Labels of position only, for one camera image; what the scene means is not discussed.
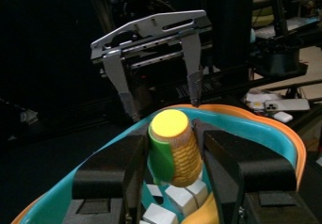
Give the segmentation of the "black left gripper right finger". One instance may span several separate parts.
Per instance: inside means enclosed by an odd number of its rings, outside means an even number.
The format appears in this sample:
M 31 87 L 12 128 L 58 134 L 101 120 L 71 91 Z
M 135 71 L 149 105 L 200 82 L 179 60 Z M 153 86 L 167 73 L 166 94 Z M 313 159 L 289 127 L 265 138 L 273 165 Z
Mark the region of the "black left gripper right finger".
M 221 224 L 320 224 L 282 154 L 193 120 Z

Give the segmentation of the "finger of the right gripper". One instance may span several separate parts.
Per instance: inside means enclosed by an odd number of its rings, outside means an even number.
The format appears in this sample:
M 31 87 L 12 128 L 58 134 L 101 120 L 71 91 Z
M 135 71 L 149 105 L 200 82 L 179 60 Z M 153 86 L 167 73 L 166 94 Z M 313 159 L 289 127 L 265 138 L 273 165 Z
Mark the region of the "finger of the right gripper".
M 201 67 L 202 44 L 198 33 L 190 33 L 182 37 L 183 61 L 187 71 L 187 86 L 190 102 L 201 105 L 204 70 Z
M 103 67 L 121 98 L 126 114 L 133 121 L 139 121 L 139 111 L 135 105 L 133 93 L 129 88 L 126 73 L 121 61 L 121 50 L 111 50 L 103 57 Z

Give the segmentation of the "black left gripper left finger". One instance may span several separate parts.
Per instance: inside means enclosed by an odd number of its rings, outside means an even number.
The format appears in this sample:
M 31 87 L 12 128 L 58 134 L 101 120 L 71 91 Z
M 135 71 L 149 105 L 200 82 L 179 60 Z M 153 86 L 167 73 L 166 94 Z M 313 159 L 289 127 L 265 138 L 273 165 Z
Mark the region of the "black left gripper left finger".
M 81 165 L 63 224 L 139 224 L 149 140 L 134 133 Z

